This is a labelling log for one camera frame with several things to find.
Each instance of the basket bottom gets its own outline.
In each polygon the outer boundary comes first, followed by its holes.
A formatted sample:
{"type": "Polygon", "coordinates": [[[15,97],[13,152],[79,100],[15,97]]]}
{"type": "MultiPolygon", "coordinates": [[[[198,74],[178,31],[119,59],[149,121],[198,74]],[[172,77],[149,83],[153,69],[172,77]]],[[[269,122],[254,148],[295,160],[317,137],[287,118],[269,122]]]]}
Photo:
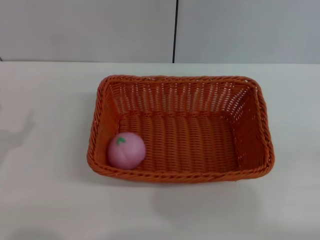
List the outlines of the basket bottom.
{"type": "Polygon", "coordinates": [[[119,133],[140,135],[146,157],[137,171],[225,173],[240,170],[233,129],[227,118],[128,114],[119,119],[119,133]]]}

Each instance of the toy peach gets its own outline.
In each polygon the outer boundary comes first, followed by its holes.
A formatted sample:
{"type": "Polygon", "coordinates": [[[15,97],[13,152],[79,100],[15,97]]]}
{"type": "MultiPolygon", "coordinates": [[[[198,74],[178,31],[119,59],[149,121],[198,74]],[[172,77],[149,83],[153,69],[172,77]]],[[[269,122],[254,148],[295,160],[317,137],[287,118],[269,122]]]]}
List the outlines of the toy peach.
{"type": "Polygon", "coordinates": [[[119,133],[112,139],[108,148],[108,161],[111,166],[118,169],[135,169],[145,156],[145,143],[133,132],[119,133]]]}

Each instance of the basket side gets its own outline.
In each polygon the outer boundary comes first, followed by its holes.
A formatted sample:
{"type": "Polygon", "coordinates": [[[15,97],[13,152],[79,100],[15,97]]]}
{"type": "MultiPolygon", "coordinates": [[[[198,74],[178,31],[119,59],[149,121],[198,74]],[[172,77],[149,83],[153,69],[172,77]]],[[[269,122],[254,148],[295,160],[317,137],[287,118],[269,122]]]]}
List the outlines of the basket side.
{"type": "Polygon", "coordinates": [[[119,110],[113,99],[110,79],[105,78],[96,94],[95,109],[90,131],[87,162],[95,172],[104,171],[107,162],[107,147],[118,133],[119,110]]]}
{"type": "Polygon", "coordinates": [[[120,115],[179,116],[230,114],[235,97],[248,83],[237,76],[131,76],[108,77],[120,115]]]}
{"type": "Polygon", "coordinates": [[[249,88],[232,116],[232,124],[239,167],[251,171],[250,178],[258,178],[272,169],[275,156],[261,88],[250,78],[246,81],[249,88]]]}

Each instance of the wicker basket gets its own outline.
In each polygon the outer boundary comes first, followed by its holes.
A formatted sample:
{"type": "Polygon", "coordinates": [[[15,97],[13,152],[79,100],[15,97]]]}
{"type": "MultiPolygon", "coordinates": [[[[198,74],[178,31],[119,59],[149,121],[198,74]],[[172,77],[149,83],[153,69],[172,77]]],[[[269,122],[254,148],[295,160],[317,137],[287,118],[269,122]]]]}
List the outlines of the wicker basket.
{"type": "Polygon", "coordinates": [[[262,177],[275,156],[261,89],[243,76],[109,76],[97,90],[87,161],[100,175],[154,183],[262,177]],[[121,132],[146,145],[134,170],[108,163],[121,132]]]}

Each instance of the ball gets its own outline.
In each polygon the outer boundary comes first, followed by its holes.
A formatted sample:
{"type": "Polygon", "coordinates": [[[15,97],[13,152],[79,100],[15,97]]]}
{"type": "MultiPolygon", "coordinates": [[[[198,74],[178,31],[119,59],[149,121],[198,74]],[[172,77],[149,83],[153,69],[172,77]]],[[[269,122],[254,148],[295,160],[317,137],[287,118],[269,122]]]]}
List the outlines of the ball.
{"type": "Polygon", "coordinates": [[[112,139],[108,148],[108,161],[111,166],[118,169],[135,169],[145,156],[145,143],[133,132],[119,133],[112,139]]]}

